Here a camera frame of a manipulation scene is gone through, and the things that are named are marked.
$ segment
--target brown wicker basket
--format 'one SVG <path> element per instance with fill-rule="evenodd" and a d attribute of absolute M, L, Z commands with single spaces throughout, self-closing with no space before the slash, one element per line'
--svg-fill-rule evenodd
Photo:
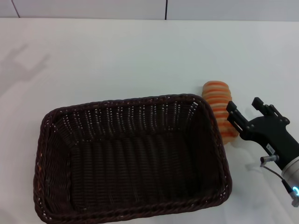
<path fill-rule="evenodd" d="M 49 224 L 98 224 L 226 201 L 228 162 L 208 103 L 192 94 L 63 107 L 45 116 L 34 202 Z"/>

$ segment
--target white table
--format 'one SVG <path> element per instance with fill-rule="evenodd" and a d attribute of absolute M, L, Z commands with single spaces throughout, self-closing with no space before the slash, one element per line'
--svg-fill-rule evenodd
<path fill-rule="evenodd" d="M 259 115 L 251 106 L 259 96 L 299 140 L 299 22 L 1 19 L 0 31 L 1 223 L 42 223 L 33 203 L 37 139 L 57 107 L 200 94 L 206 81 L 222 80 L 248 119 Z M 126 223 L 297 223 L 280 179 L 259 168 L 264 150 L 240 138 L 225 150 L 233 192 L 223 205 Z"/>

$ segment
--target striped sponge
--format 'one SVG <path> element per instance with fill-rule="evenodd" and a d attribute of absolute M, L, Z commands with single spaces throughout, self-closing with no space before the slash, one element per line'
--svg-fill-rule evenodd
<path fill-rule="evenodd" d="M 210 104 L 214 112 L 223 144 L 234 141 L 239 133 L 227 121 L 228 112 L 226 107 L 228 102 L 232 100 L 228 85 L 220 81 L 207 82 L 203 86 L 202 97 Z"/>

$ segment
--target black cable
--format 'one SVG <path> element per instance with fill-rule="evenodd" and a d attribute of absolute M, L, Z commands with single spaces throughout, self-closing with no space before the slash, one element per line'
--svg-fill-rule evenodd
<path fill-rule="evenodd" d="M 20 18 L 19 12 L 18 12 L 17 8 L 15 7 L 14 1 L 11 0 L 11 3 L 13 4 L 13 7 L 15 9 L 15 12 L 17 13 L 17 16 Z"/>
<path fill-rule="evenodd" d="M 168 0 L 166 0 L 166 5 L 165 5 L 165 20 L 167 20 L 167 7 L 168 7 Z"/>
<path fill-rule="evenodd" d="M 293 189 L 290 187 L 290 185 L 285 181 L 285 179 L 279 175 L 278 173 L 276 173 L 275 171 L 271 170 L 270 168 L 266 167 L 266 166 L 262 166 L 264 167 L 266 170 L 270 171 L 271 173 L 275 174 L 276 176 L 278 176 L 281 179 L 282 184 L 284 185 L 286 191 L 290 194 L 293 192 Z"/>
<path fill-rule="evenodd" d="M 281 175 L 279 175 L 278 173 L 276 173 L 275 171 L 271 170 L 270 168 L 263 166 L 265 169 L 267 169 L 268 171 L 270 171 L 271 173 L 275 174 L 276 176 L 278 176 L 281 180 L 284 180 L 283 177 Z"/>

